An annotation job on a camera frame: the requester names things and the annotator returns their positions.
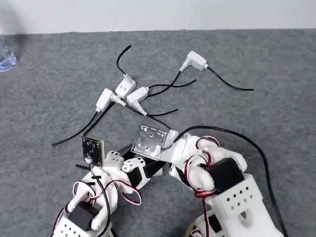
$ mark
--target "clear plastic object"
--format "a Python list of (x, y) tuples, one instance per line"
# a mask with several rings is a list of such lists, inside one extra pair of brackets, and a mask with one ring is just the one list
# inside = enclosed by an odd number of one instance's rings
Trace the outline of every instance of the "clear plastic object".
[(0, 36), (0, 72), (10, 70), (16, 64), (16, 57), (5, 44), (4, 37)]

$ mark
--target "electronic component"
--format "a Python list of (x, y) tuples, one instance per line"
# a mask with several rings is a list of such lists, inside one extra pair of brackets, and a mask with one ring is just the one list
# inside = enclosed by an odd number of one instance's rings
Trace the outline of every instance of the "electronic component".
[(83, 136), (82, 150), (85, 162), (102, 166), (105, 157), (104, 141)]
[(91, 204), (82, 201), (79, 202), (70, 213), (68, 219), (84, 231), (91, 230), (91, 222), (99, 211)]
[(159, 160), (167, 132), (141, 124), (135, 137), (132, 151), (147, 158)]
[(207, 167), (206, 170), (212, 176), (217, 193), (219, 194), (245, 179), (237, 163), (232, 158), (224, 158)]

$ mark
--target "circuit board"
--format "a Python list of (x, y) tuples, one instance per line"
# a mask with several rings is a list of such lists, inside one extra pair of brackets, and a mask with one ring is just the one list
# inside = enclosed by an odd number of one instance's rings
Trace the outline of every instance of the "circuit board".
[(104, 141), (90, 137), (82, 137), (83, 160), (85, 162), (102, 166), (104, 160)]

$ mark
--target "gray carpet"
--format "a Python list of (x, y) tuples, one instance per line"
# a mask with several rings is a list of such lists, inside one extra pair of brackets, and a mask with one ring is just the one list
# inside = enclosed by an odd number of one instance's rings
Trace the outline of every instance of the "gray carpet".
[[(130, 43), (121, 66), (138, 86), (171, 82), (194, 50), (230, 83), (210, 71), (188, 68), (178, 83), (198, 81), (149, 98), (150, 113), (178, 108), (162, 118), (172, 128), (209, 124), (252, 138), (266, 152), (273, 188), (291, 237), (316, 234), (316, 30), (169, 31), (15, 37), (19, 64), (0, 74), (0, 230), (4, 237), (46, 237), (85, 171), (81, 140), (50, 144), (72, 135), (92, 117), (104, 87), (122, 79), (118, 54)], [(130, 143), (139, 123), (160, 127), (120, 106), (104, 116), (90, 136), (109, 149)], [(242, 153), (273, 221), (279, 228), (263, 163), (248, 143), (220, 132), (222, 146)], [(199, 199), (169, 176), (153, 178), (143, 204), (120, 199), (112, 222), (120, 237), (180, 237), (202, 214)]]

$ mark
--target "white plastic housing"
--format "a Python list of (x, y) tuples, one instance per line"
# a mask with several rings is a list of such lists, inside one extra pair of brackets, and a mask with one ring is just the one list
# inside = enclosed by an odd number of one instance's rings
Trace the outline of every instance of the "white plastic housing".
[[(111, 228), (112, 224), (110, 223), (108, 230), (102, 237), (114, 237), (111, 232)], [(91, 230), (86, 232), (63, 216), (54, 230), (54, 235), (52, 237), (96, 237), (102, 230), (103, 229), (100, 228), (98, 231)]]
[(125, 99), (136, 87), (136, 82), (129, 76), (124, 74), (124, 79), (115, 89), (115, 94), (121, 98)]
[(96, 104), (96, 111), (97, 112), (103, 112), (105, 109), (108, 107), (110, 101), (111, 101), (111, 96), (113, 95), (113, 91), (105, 88), (99, 97), (97, 104)]
[(206, 198), (223, 230), (229, 237), (283, 237), (275, 228), (252, 175), (244, 177), (244, 181), (222, 194)]
[(130, 106), (133, 106), (135, 102), (141, 102), (144, 100), (148, 95), (149, 88), (148, 87), (141, 87), (137, 90), (135, 90), (133, 93), (128, 95), (127, 102)]
[(199, 54), (191, 51), (186, 61), (183, 63), (180, 71), (184, 71), (188, 66), (192, 65), (196, 69), (202, 71), (208, 67), (207, 61), (205, 58), (201, 57)]

